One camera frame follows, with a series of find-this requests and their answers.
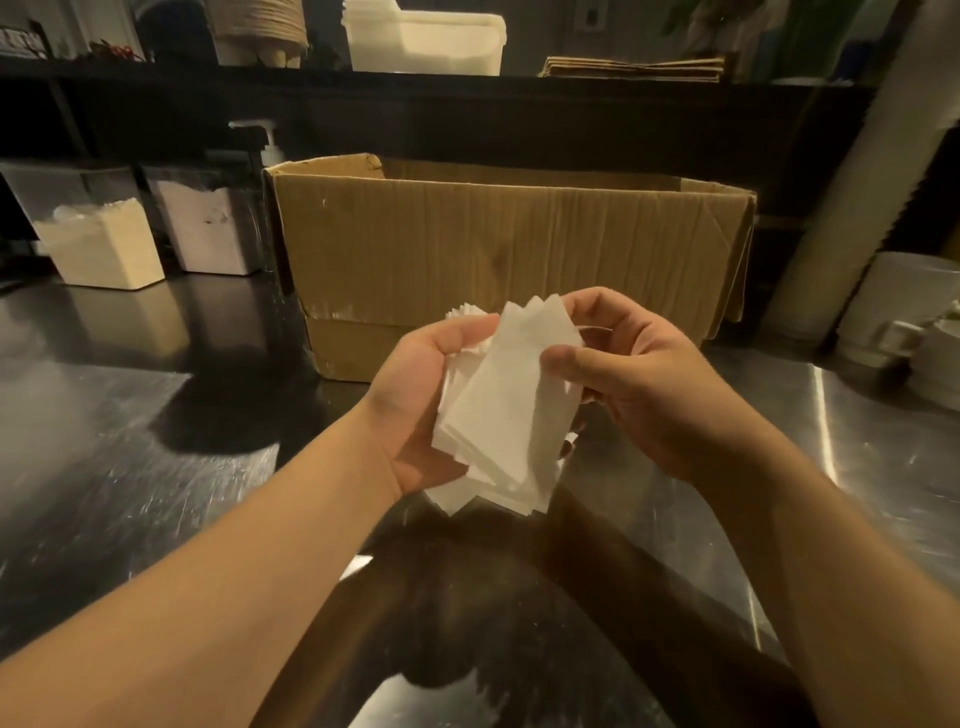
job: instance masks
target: open cardboard box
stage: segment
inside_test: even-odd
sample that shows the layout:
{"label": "open cardboard box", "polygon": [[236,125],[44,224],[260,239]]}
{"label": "open cardboard box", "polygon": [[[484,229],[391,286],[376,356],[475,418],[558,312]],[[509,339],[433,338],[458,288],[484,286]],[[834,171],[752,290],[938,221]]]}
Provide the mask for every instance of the open cardboard box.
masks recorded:
{"label": "open cardboard box", "polygon": [[380,159],[266,170],[270,234],[317,370],[370,381],[405,332],[605,285],[697,344],[739,320],[756,195],[715,182]]}

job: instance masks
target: left hand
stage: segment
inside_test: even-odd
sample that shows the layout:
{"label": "left hand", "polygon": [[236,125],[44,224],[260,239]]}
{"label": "left hand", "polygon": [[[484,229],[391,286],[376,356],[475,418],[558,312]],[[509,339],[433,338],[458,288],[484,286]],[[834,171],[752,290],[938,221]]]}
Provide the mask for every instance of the left hand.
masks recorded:
{"label": "left hand", "polygon": [[411,331],[380,367],[356,414],[386,452],[401,495],[443,485],[467,466],[433,449],[449,354],[493,336],[499,316],[461,316]]}

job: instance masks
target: kitchen counter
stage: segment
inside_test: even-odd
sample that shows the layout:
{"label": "kitchen counter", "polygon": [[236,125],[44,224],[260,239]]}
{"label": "kitchen counter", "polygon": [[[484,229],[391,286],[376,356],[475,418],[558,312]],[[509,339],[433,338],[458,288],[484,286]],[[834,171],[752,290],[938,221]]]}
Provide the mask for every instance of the kitchen counter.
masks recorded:
{"label": "kitchen counter", "polygon": [[[364,386],[320,380],[299,337],[263,276],[0,298],[0,657],[213,522],[357,401]],[[840,364],[707,353],[960,592],[960,416]],[[584,415],[545,516],[399,503],[255,724],[814,724],[706,504],[602,410]]]}

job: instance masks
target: power outlet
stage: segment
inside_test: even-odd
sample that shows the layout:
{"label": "power outlet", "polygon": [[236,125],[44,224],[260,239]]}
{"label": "power outlet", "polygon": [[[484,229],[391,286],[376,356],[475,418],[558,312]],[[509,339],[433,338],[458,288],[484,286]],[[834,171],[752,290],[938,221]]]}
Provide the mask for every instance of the power outlet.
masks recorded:
{"label": "power outlet", "polygon": [[603,33],[607,30],[610,0],[576,0],[573,4],[573,30],[577,33]]}

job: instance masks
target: clear plastic container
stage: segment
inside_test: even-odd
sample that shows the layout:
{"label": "clear plastic container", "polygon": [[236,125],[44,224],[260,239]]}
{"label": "clear plastic container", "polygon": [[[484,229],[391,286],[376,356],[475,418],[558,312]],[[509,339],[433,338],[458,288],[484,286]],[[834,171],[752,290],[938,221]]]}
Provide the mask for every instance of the clear plastic container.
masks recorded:
{"label": "clear plastic container", "polygon": [[402,11],[396,0],[344,0],[354,71],[499,76],[507,25],[480,12]]}
{"label": "clear plastic container", "polygon": [[255,192],[219,167],[144,167],[180,267],[245,276],[263,266]]}
{"label": "clear plastic container", "polygon": [[63,282],[135,290],[163,279],[129,167],[0,161]]}

